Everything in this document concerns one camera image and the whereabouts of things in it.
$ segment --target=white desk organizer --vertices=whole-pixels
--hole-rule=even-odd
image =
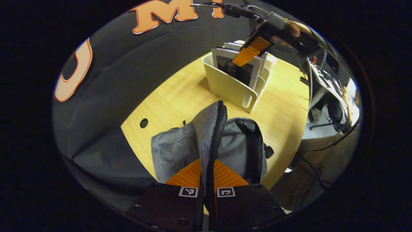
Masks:
[[[250,87],[246,86],[237,79],[215,68],[213,66],[212,52],[206,54],[202,58],[210,91],[214,95],[227,100],[248,113],[252,112],[258,103],[260,96],[263,94],[267,83],[270,81],[270,76],[272,75],[273,67],[276,64],[276,61],[276,57],[271,54],[267,55],[262,76],[258,76],[256,87],[252,90]],[[247,96],[246,94],[251,96],[248,105],[243,104]]]

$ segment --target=wooden table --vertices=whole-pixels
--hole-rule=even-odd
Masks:
[[[283,175],[299,147],[309,107],[309,88],[300,81],[295,66],[278,59],[271,80],[251,114],[225,101],[228,118],[255,120],[263,141],[274,154],[267,160],[268,172],[263,184],[267,189]],[[172,75],[155,89],[126,119],[122,130],[141,163],[156,178],[150,141],[152,136],[174,127],[182,127],[203,108],[221,98],[209,90],[201,57]],[[148,125],[140,128],[143,118]]]

